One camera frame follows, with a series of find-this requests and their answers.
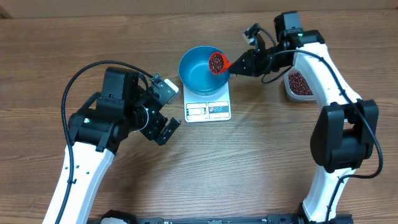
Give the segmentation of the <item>red measuring scoop blue handle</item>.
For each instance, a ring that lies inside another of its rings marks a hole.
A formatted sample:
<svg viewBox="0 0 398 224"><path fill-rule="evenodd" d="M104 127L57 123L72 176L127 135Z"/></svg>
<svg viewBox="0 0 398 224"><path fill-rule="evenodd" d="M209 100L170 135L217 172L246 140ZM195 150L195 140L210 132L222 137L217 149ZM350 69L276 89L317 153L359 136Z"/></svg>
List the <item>red measuring scoop blue handle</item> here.
<svg viewBox="0 0 398 224"><path fill-rule="evenodd" d="M221 52L215 52L211 54L208 66L210 72L213 74L221 74L232 66L232 63L228 60L227 56Z"/></svg>

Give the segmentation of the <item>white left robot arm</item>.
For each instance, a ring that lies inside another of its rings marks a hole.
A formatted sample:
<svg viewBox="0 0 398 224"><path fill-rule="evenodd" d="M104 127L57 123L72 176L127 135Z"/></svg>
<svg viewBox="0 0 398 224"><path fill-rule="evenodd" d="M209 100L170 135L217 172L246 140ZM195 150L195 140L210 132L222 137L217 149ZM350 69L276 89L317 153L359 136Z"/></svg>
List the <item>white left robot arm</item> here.
<svg viewBox="0 0 398 224"><path fill-rule="evenodd" d="M160 110L178 94L169 79L108 67L100 92L63 120L67 145L63 169L44 223L86 223L98 187L131 132L164 145L180 126Z"/></svg>

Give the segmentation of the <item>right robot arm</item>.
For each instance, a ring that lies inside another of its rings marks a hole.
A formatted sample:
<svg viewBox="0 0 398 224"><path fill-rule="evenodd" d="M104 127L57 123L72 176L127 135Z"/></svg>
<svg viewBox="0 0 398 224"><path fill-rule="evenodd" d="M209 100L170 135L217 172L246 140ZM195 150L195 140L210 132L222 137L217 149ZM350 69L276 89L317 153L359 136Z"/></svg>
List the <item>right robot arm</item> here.
<svg viewBox="0 0 398 224"><path fill-rule="evenodd" d="M264 77L280 68L303 75L320 109L310 138L310 150L317 164L308 195L294 223L352 223L351 215L337 215L336 206L349 179L372 179L383 167L376 137L379 109L374 100L363 100L345 82L334 65L325 40L318 30L304 30L296 11L274 19L276 37L266 48L255 23L244 31L252 49L229 66L229 72Z"/></svg>

